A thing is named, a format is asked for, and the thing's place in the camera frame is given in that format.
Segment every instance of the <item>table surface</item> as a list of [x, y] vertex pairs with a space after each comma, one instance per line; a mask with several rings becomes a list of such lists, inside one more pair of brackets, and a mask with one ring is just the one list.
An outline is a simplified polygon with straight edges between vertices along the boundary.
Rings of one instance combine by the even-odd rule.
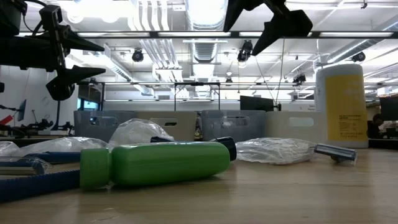
[[398, 223], [398, 152], [359, 150], [271, 166], [235, 161], [210, 179], [70, 190], [0, 205], [0, 223]]

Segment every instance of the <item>red object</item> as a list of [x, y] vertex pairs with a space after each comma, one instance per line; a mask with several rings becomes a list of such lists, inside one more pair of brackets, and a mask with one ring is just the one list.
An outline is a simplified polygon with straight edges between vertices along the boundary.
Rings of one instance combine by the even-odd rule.
[[2, 124], [2, 125], [6, 125], [8, 122], [10, 122], [10, 121], [12, 121], [12, 116], [11, 115], [8, 115], [8, 116], [6, 116], [6, 118], [4, 118], [4, 119], [2, 119], [1, 121], [0, 121], [0, 124]]

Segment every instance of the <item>person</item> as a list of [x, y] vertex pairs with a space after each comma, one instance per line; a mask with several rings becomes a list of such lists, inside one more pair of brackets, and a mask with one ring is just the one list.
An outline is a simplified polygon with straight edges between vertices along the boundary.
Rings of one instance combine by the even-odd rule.
[[382, 134], [380, 133], [380, 125], [384, 122], [381, 114], [375, 114], [372, 121], [368, 121], [368, 138], [380, 139]]

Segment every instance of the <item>crumpled plastic wrap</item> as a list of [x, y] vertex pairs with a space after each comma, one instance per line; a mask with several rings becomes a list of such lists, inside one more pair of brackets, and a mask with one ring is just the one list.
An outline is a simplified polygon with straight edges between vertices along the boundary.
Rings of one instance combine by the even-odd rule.
[[239, 160], [282, 165], [312, 159], [315, 145], [300, 139], [257, 138], [236, 143], [236, 150]]
[[0, 156], [11, 156], [12, 154], [17, 153], [19, 147], [9, 141], [0, 141]]
[[106, 148], [108, 143], [94, 138], [70, 137], [31, 144], [19, 149], [9, 156], [23, 157], [31, 153], [41, 152], [80, 152], [82, 149]]
[[174, 138], [169, 136], [158, 124], [145, 119], [133, 118], [119, 125], [109, 140], [109, 145], [116, 147], [124, 144], [150, 143], [150, 139], [156, 136], [174, 141]]

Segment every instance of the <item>computer monitor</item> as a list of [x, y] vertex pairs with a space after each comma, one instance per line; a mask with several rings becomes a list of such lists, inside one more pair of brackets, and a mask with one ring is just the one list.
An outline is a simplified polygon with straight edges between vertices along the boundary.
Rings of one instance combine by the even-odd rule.
[[274, 100], [260, 97], [241, 96], [241, 110], [274, 111]]
[[384, 121], [398, 121], [398, 96], [380, 97], [380, 106]]
[[26, 100], [24, 100], [21, 105], [19, 105], [18, 111], [18, 121], [22, 121], [25, 117], [25, 109], [26, 109]]

